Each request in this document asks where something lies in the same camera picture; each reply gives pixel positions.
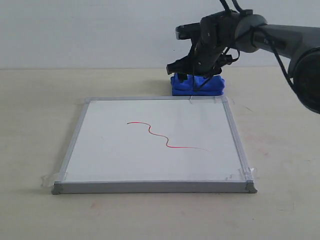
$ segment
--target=blue object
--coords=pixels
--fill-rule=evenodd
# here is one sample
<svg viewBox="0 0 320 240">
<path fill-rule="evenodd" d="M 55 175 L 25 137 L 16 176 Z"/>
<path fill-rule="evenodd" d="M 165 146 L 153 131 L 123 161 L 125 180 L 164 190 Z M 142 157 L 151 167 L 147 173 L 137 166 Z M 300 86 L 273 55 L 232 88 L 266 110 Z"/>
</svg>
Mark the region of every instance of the blue object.
<svg viewBox="0 0 320 240">
<path fill-rule="evenodd" d="M 187 75 L 187 80 L 178 79 L 175 73 L 171 77 L 172 96 L 221 96 L 224 94 L 225 80 L 216 75 L 211 78 L 200 90 L 196 91 L 207 78 L 202 76 Z"/>
</svg>

